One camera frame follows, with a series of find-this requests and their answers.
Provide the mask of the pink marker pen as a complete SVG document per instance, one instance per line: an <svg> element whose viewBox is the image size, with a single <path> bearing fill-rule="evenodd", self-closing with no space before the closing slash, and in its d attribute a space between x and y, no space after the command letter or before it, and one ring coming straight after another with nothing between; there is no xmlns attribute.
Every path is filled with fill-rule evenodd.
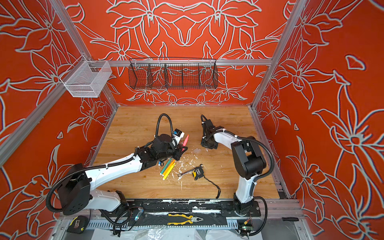
<svg viewBox="0 0 384 240"><path fill-rule="evenodd" d="M189 140L189 135L187 135L187 137L185 138L185 140L183 142L183 149L182 149L182 151L187 149L188 140Z"/></svg>

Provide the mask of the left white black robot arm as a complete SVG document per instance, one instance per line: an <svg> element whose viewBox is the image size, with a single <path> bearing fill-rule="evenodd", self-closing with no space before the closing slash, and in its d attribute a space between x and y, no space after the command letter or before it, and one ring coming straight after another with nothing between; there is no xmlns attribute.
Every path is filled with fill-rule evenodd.
<svg viewBox="0 0 384 240"><path fill-rule="evenodd" d="M182 139L185 135L179 129L170 128L171 133L159 134L162 118L158 118L154 139L121 159L90 167L76 164L68 173L57 180L46 197L46 208L52 213L65 216L74 215L83 209L113 212L125 203L122 192L101 191L98 188L120 177L142 172L157 165L164 165L166 160L178 161L188 147Z"/></svg>

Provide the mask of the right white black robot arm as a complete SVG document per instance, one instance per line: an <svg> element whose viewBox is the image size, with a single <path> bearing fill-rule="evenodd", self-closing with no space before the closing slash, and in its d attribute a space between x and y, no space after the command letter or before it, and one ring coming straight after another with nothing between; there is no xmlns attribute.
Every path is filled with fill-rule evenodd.
<svg viewBox="0 0 384 240"><path fill-rule="evenodd" d="M240 176L234 194L234 209L239 216L245 216L254 205L257 181L270 175L275 168L273 154L252 136L240 137L224 127L215 127L204 115L201 115L201 122L202 147L212 150L221 144L232 150L235 169Z"/></svg>

